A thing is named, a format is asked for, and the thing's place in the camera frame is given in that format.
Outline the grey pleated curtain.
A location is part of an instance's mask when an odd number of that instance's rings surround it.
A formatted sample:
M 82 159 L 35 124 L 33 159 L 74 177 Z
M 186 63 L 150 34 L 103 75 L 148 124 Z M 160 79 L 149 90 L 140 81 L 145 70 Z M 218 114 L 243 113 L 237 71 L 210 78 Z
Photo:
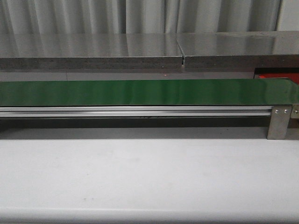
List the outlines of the grey pleated curtain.
M 279 0 L 3 0 L 2 34 L 274 31 Z

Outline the steel conveyor support bracket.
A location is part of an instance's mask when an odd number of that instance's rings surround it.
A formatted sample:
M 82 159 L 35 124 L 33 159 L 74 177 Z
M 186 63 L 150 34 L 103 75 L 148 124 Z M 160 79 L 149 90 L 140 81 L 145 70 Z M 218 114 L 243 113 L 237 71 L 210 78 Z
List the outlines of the steel conveyor support bracket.
M 271 120 L 267 134 L 268 140 L 285 139 L 291 111 L 291 106 L 274 106 L 272 108 Z

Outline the green conveyor belt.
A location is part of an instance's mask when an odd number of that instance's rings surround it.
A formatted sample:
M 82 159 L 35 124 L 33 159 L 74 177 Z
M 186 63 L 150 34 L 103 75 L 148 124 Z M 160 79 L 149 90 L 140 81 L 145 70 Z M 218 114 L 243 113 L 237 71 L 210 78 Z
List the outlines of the green conveyor belt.
M 289 79 L 1 82 L 1 106 L 292 105 Z

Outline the grey stone counter left slab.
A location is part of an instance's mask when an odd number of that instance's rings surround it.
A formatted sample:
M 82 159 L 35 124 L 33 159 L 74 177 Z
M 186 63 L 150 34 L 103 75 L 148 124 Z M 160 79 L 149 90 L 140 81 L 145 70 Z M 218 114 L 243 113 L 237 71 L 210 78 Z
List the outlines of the grey stone counter left slab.
M 1 70 L 180 70 L 170 34 L 19 34 L 0 36 Z

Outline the red plastic tray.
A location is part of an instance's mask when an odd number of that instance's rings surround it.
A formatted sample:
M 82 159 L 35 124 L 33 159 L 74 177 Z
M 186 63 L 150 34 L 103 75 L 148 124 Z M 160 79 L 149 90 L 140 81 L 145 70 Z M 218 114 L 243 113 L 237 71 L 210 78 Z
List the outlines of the red plastic tray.
M 263 73 L 263 74 L 255 74 L 255 78 L 285 78 L 285 79 L 290 79 L 296 84 L 299 84 L 298 73 Z

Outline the steel conveyor end plate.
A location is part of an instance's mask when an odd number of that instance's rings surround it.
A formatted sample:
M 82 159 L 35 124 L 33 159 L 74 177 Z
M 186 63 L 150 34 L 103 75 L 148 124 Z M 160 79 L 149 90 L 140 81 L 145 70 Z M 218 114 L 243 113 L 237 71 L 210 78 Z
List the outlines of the steel conveyor end plate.
M 299 127 L 299 104 L 294 104 L 292 106 L 292 111 L 290 115 L 289 128 Z

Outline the aluminium conveyor side rail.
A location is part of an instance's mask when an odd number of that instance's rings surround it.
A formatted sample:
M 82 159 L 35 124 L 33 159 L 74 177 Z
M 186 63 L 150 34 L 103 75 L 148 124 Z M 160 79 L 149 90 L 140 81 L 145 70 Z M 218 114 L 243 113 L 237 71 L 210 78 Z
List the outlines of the aluminium conveyor side rail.
M 1 107 L 1 119 L 89 117 L 269 116 L 271 106 L 61 106 Z

